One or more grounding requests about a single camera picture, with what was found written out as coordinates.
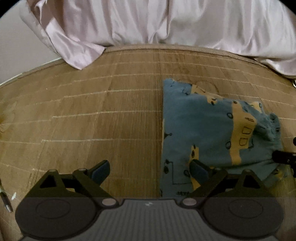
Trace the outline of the blue car-print pants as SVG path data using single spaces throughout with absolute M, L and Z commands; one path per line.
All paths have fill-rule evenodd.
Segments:
M 163 81 L 163 143 L 160 193 L 184 197 L 206 180 L 205 172 L 193 177 L 192 160 L 230 174 L 252 170 L 267 187 L 285 170 L 272 159 L 282 149 L 280 121 L 265 113 L 260 102 L 229 99 L 197 85 Z

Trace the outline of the woven bamboo mat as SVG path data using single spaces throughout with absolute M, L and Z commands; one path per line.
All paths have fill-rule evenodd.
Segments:
M 110 48 L 83 70 L 59 60 L 1 87 L 1 181 L 12 206 L 47 170 L 71 173 L 104 159 L 111 195 L 158 197 L 167 78 L 260 101 L 280 118 L 285 150 L 295 151 L 295 88 L 266 66 L 197 48 Z

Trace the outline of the black pen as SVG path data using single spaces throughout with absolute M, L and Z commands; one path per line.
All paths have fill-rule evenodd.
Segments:
M 9 201 L 9 198 L 8 198 L 8 196 L 7 196 L 4 188 L 2 186 L 1 181 L 0 181 L 0 196 L 1 196 L 1 199 L 3 201 L 4 207 L 7 209 L 7 211 L 9 213 L 12 213 L 13 212 L 13 208 L 12 208 L 11 203 Z

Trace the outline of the pink satin curtain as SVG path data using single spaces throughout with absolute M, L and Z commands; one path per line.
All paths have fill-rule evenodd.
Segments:
M 76 69 L 107 46 L 175 44 L 253 57 L 295 77 L 295 14 L 281 1 L 21 1 L 20 15 Z

